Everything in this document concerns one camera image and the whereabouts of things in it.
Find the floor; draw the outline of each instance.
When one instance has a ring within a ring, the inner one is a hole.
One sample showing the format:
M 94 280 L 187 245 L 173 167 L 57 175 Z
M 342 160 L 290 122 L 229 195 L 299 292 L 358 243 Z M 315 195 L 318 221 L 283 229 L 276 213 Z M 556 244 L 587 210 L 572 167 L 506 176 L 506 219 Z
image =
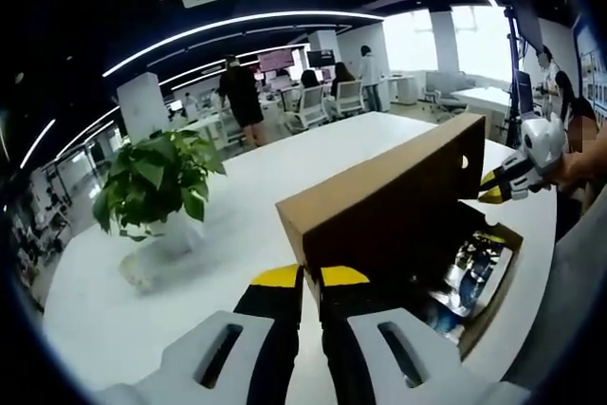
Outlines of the floor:
M 431 111 L 430 107 L 423 102 L 419 102 L 414 105 L 393 103 L 390 112 L 392 114 L 411 119 L 438 123 L 437 116 Z M 269 142 L 287 138 L 289 135 L 290 134 L 288 131 L 281 126 L 267 128 L 267 140 Z M 236 147 L 227 151 L 224 158 L 227 159 L 240 153 L 242 153 L 242 150 L 239 150 L 238 147 Z M 74 194 L 71 195 L 72 206 L 68 210 L 67 218 L 71 224 L 69 229 L 71 230 L 72 237 L 92 227 L 95 223 L 91 211 L 91 205 L 100 189 L 101 184 L 98 178 L 94 175 L 90 175 L 78 184 Z M 45 306 L 52 277 L 60 259 L 61 256 L 56 256 L 55 258 L 51 259 L 45 268 L 38 274 L 31 287 L 31 292 L 34 299 L 42 307 Z

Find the black ceiling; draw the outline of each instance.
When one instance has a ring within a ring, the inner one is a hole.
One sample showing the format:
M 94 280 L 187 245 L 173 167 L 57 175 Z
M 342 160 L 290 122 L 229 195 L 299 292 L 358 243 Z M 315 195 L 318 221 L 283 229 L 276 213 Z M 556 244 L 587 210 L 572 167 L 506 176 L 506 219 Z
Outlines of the black ceiling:
M 224 0 L 184 9 L 181 0 L 9 0 L 4 13 L 12 21 L 13 30 L 3 53 L 9 68 L 2 74 L 0 109 L 10 114 L 5 135 L 11 155 L 16 157 L 13 162 L 21 161 L 48 120 L 57 119 L 30 166 L 53 158 L 84 126 L 113 106 L 110 96 L 118 84 L 146 71 L 149 63 L 177 51 L 180 52 L 149 69 L 163 80 L 226 53 L 284 45 L 304 33 L 301 28 L 268 31 L 195 46 L 246 30 L 309 24 L 358 27 L 369 21 L 309 17 L 222 28 L 164 46 L 109 78 L 101 77 L 112 65 L 164 38 L 217 20 L 258 12 L 333 9 L 385 15 L 420 8 L 417 1 L 409 1 L 377 11 L 363 9 L 374 1 L 377 0 Z M 445 3 L 486 3 L 485 0 L 422 1 L 430 8 Z M 571 20 L 571 12 L 563 0 L 535 2 L 542 15 L 562 22 Z M 24 72 L 25 78 L 15 85 L 18 72 Z

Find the white flower pot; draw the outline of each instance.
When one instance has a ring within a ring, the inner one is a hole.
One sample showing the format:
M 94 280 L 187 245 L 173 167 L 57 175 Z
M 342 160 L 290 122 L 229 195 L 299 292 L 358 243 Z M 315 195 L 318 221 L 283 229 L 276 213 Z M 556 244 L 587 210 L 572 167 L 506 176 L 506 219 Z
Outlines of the white flower pot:
M 198 251 L 203 239 L 202 223 L 185 212 L 171 213 L 166 223 L 150 225 L 150 231 L 158 237 L 126 255 L 119 265 L 120 274 L 140 291 L 150 291 L 163 277 L 178 280 L 180 271 L 189 268 L 188 253 Z

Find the dark hair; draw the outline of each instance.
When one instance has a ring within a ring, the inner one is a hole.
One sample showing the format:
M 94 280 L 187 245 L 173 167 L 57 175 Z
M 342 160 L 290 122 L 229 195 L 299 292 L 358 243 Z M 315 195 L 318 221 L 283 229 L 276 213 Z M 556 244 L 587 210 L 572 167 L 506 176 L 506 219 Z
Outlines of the dark hair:
M 576 95 L 573 92 L 573 84 L 564 71 L 558 72 L 554 81 L 562 92 L 561 120 L 565 122 L 567 109 L 577 102 Z
M 552 52 L 550 52 L 550 49 L 548 49 L 548 46 L 544 45 L 542 52 L 536 51 L 535 55 L 540 57 L 540 54 L 542 54 L 542 53 L 546 55 L 546 57 L 548 58 L 548 62 L 552 62 L 554 57 L 552 56 Z
M 339 83 L 342 83 L 346 81 L 353 81 L 354 76 L 352 76 L 352 73 L 348 71 L 348 67 L 345 66 L 343 62 L 337 62 L 335 64 L 335 79 Z
M 304 73 L 302 73 L 302 84 L 306 89 L 321 85 L 319 80 L 316 78 L 316 73 L 314 70 L 306 70 Z

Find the potted plant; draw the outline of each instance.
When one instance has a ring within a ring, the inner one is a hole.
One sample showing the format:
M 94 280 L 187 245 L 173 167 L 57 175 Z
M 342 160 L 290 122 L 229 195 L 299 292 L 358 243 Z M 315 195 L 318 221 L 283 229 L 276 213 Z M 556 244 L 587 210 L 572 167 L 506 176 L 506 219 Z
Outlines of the potted plant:
M 187 236 L 180 231 L 187 223 L 178 216 L 183 209 L 192 219 L 204 221 L 209 173 L 226 173 L 211 141 L 192 131 L 156 132 L 122 147 L 93 214 L 105 232 L 110 232 L 113 219 L 121 236 L 135 241 L 160 236 L 165 249 L 183 250 Z M 129 232 L 129 226 L 143 228 L 143 233 Z

